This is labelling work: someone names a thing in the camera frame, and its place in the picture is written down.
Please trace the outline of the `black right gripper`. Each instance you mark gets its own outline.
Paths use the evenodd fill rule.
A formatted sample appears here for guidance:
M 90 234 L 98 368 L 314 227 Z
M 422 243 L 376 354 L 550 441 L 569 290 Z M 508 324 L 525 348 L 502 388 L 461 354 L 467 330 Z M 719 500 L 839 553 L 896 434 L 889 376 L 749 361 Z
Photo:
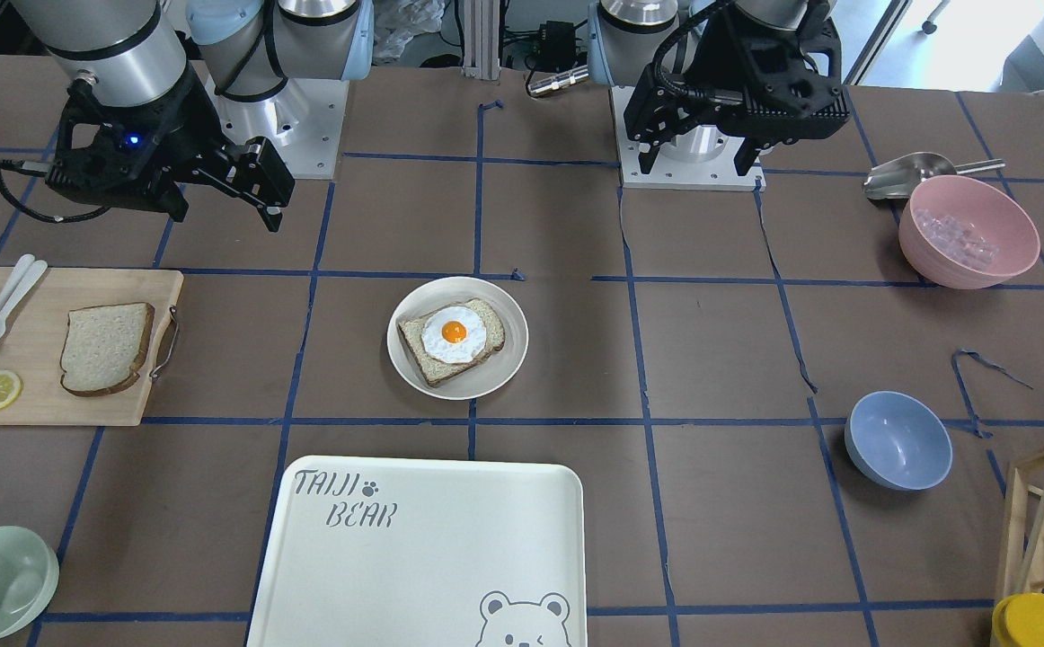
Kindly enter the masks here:
M 189 210 L 180 184 L 205 184 L 258 210 L 278 233 L 296 179 L 268 137 L 238 144 L 192 66 L 145 105 L 115 107 L 94 97 L 90 75 L 67 87 L 57 152 L 44 179 L 73 202 L 92 205 L 86 218 L 108 208 L 168 214 L 181 224 Z

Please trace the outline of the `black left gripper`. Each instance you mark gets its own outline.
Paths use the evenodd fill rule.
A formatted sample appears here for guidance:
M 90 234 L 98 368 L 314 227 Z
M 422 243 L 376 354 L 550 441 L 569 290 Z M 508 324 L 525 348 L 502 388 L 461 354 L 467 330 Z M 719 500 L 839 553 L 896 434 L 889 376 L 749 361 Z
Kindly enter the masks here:
M 764 149 L 833 136 L 850 119 L 831 4 L 692 4 L 655 42 L 624 107 L 649 176 L 663 144 L 701 126 L 741 137 L 748 175 Z

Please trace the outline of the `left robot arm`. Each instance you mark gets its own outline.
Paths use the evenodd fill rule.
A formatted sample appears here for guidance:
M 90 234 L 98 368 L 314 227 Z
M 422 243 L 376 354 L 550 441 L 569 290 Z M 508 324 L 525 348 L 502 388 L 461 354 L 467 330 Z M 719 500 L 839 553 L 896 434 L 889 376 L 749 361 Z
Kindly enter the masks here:
M 595 1 L 588 77 L 611 87 L 622 172 L 763 187 L 757 160 L 849 121 L 830 1 Z

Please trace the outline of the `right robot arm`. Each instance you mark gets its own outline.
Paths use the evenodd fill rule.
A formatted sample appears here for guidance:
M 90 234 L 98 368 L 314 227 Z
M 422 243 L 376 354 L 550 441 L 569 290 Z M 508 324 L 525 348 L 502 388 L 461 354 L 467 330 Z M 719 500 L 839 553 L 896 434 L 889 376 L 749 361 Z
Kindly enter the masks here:
M 182 221 L 184 184 L 247 202 L 277 232 L 296 179 L 329 179 L 345 90 L 373 65 L 370 1 L 190 1 L 190 39 L 201 79 L 159 1 L 17 1 L 16 11 L 66 71 L 66 105 L 49 163 L 0 161 L 29 173 L 78 216 L 115 208 Z

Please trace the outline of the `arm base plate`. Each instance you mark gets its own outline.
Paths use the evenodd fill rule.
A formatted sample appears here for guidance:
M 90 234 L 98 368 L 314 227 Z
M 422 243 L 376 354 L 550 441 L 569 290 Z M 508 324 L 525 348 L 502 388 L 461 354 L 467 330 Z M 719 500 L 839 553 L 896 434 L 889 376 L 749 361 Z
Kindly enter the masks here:
M 745 140 L 701 126 L 671 139 L 659 148 L 652 168 L 641 171 L 641 144 L 625 134 L 624 107 L 633 97 L 632 86 L 613 86 L 614 131 L 625 188 L 659 190 L 764 191 L 763 167 L 755 163 L 746 173 L 737 172 L 735 155 Z
M 341 79 L 288 79 L 283 90 L 260 102 L 214 94 L 210 99 L 235 142 L 268 137 L 295 179 L 333 179 L 349 89 L 350 82 Z

